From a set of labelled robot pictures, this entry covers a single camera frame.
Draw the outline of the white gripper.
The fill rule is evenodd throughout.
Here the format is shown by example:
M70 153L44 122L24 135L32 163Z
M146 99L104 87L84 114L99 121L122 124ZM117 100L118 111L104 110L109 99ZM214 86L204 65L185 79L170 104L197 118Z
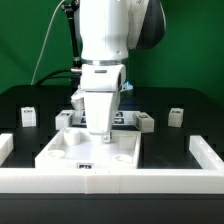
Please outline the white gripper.
M102 141L110 143L109 133L120 103L120 91L126 79L123 64L111 66L82 65L79 88L71 96L76 111L84 109L88 131L103 135Z

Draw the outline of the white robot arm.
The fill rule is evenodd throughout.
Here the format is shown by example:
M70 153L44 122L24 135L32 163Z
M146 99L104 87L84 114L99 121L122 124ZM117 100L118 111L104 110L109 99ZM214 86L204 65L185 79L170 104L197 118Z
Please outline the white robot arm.
M82 67L77 94L84 100L90 134L104 142L126 80L131 49L151 49L164 37L166 19L160 0L80 0Z

